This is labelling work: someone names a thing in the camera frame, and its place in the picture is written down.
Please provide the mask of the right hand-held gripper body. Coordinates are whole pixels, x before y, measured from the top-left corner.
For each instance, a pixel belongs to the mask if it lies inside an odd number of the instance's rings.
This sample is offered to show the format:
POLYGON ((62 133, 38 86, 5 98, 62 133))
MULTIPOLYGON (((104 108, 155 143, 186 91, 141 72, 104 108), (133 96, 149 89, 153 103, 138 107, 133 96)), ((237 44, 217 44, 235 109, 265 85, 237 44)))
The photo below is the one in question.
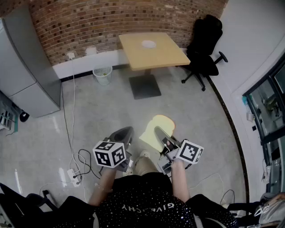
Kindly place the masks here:
POLYGON ((161 142, 164 145, 162 155, 158 161, 158 166, 163 174, 171 172, 171 166, 176 159, 180 159, 189 165, 197 164, 204 148, 196 145, 188 140, 183 140, 182 143, 174 138, 163 136, 161 142))

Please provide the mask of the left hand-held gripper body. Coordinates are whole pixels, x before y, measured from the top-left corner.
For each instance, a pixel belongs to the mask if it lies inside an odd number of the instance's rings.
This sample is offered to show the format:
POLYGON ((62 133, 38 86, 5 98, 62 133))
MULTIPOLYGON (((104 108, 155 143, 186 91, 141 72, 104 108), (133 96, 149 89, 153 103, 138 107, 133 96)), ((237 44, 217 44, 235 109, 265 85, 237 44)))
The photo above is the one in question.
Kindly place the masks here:
POLYGON ((127 172, 133 161, 128 148, 131 145, 134 129, 131 126, 121 128, 109 137, 99 141, 93 148, 97 165, 107 168, 117 168, 127 172))

